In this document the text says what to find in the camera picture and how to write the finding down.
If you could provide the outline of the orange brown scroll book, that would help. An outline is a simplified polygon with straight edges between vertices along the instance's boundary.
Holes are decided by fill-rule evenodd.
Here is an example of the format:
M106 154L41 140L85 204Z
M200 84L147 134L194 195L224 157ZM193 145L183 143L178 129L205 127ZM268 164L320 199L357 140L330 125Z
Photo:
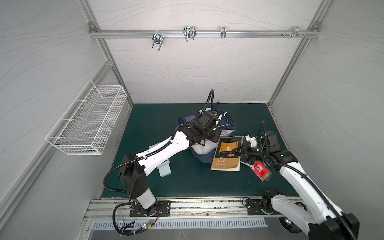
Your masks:
M243 145L243 136L221 137L211 164L212 171L240 171L240 158L232 154L232 150Z

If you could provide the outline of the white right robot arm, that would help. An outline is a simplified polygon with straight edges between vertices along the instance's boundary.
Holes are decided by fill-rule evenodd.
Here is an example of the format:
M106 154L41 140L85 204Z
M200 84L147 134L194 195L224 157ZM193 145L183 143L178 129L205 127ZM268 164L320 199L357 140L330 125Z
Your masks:
M255 138L231 151L247 160L259 161L274 167L295 189L305 206L291 202L277 190L266 191L261 208L266 214L278 212L296 225L310 240L356 240L360 222L334 204L311 180L298 159L283 151L277 135L266 130L261 122Z

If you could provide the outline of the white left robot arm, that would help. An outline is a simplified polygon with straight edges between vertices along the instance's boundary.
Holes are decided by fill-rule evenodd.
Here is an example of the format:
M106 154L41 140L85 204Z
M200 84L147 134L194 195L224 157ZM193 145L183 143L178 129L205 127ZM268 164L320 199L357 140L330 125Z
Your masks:
M213 109L214 90L210 90L202 112L197 117L175 128L172 135L147 151L124 155L122 163L110 169L103 180L110 192L127 194L146 211L158 205L158 200L149 187L147 176L170 157L194 144L210 141L217 143L222 130L219 117Z

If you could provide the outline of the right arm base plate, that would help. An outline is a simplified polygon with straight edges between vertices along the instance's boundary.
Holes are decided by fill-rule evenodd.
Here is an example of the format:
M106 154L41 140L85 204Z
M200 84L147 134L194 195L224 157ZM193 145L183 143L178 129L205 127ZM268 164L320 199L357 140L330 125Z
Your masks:
M279 215L278 212L266 212L262 209L261 199L251 199L248 197L245 197L242 199L243 206L246 207L247 215L249 216L256 216L256 215L264 215L264 216L271 216L271 215Z

